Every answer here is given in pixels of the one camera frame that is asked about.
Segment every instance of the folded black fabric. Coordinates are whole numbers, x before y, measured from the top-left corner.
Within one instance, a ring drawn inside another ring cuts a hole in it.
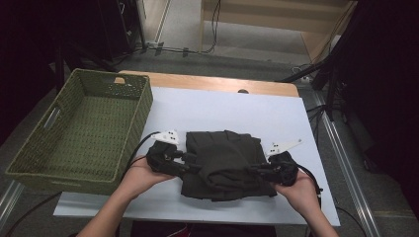
[[[232,131],[187,133],[187,152],[196,160],[186,164],[202,167],[198,174],[183,177],[182,195],[214,201],[269,196],[276,191],[260,177],[248,172],[251,164],[266,162],[260,139]]]

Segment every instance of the white tabletop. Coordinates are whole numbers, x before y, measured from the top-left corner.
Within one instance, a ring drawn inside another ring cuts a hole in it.
[[[301,98],[249,95],[153,87],[153,104],[143,136],[153,131],[176,129],[186,151],[187,131],[231,130],[249,133],[262,139],[267,150],[272,142],[302,140],[290,154],[309,169],[322,192],[322,210],[330,223],[339,226],[332,195],[308,123]],[[153,144],[149,139],[139,149],[145,154]],[[182,181],[174,179],[158,184],[131,202],[124,217],[162,221],[203,221],[207,223],[305,224],[287,200],[276,197],[246,197],[239,200],[212,202],[183,197]],[[94,216],[108,197],[63,193],[54,215]]]

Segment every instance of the green woven basket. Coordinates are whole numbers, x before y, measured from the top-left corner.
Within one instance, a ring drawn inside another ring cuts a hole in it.
[[[147,76],[75,70],[6,175],[33,189],[111,194],[152,101]]]

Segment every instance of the white plastic bracket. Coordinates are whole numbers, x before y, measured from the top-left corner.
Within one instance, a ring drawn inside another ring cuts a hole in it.
[[[297,141],[289,141],[289,142],[273,142],[269,150],[266,152],[266,155],[272,156],[272,155],[281,154],[300,144],[302,144],[301,139]]]
[[[153,134],[151,135],[151,138],[154,138],[161,142],[179,145],[179,136],[176,130],[168,130],[157,134]]]

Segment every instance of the person's left hand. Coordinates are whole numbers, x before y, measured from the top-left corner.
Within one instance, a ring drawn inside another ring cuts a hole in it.
[[[148,166],[147,160],[140,158],[132,163],[116,192],[125,198],[134,199],[155,184],[173,178],[173,176],[153,172]]]

